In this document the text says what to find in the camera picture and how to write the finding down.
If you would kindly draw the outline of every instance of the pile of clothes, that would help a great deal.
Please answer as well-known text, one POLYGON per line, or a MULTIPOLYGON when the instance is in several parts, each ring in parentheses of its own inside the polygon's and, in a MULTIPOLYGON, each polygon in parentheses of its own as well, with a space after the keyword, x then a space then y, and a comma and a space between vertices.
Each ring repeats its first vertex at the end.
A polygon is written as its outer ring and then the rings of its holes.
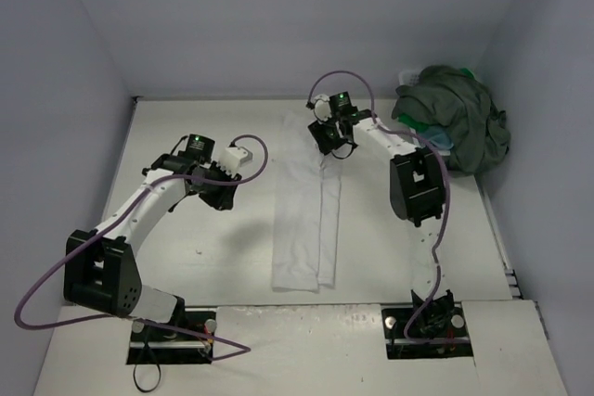
POLYGON ((431 66, 415 85, 400 85, 392 118, 449 150, 448 168, 466 174, 498 165, 510 150, 505 111, 469 70, 431 66))

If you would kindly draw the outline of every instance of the white folded cloth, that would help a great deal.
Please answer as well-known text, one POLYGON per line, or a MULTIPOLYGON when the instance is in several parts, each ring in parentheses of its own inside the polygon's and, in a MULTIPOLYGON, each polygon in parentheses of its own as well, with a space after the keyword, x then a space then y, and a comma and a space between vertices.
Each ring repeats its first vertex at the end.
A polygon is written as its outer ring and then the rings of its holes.
POLYGON ((272 288, 333 287, 342 165, 324 157, 292 112, 283 118, 272 255, 272 288))

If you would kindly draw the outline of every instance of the gray cloth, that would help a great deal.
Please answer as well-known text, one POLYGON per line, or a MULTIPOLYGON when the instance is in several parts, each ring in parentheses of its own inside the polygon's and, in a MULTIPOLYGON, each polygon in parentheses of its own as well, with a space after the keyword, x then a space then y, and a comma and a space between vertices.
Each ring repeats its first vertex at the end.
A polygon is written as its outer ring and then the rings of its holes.
POLYGON ((505 111, 498 111, 488 89, 460 70, 431 66, 419 83, 401 85, 392 118, 406 113, 417 122, 441 125, 454 148, 449 168, 466 174, 485 172, 498 165, 510 146, 505 111))

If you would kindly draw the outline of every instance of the blue cloth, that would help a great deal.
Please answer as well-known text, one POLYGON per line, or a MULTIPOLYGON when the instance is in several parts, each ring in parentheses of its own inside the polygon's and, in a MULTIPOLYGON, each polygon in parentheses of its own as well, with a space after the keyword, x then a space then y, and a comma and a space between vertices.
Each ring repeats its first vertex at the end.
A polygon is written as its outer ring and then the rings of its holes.
POLYGON ((446 133, 446 129, 441 125, 432 125, 425 132, 419 132, 419 134, 429 140, 438 150, 450 150, 454 146, 451 138, 446 133))

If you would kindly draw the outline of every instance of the gray wall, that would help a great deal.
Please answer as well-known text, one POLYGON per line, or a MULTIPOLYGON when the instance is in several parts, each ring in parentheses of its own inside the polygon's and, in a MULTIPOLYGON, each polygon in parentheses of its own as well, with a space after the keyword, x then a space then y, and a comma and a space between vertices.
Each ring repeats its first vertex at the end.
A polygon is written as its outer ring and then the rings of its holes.
MULTIPOLYGON (((79 0, 0 0, 0 393, 28 395, 51 332, 16 328, 12 311, 100 217, 131 104, 79 0)), ((61 277, 26 311, 55 321, 61 277)))
POLYGON ((403 68, 473 66, 511 0, 83 1, 134 93, 302 95, 338 68, 393 94, 403 68))
POLYGON ((515 0, 479 72, 507 109, 509 158, 485 178, 524 293, 573 396, 594 389, 594 0, 515 0))

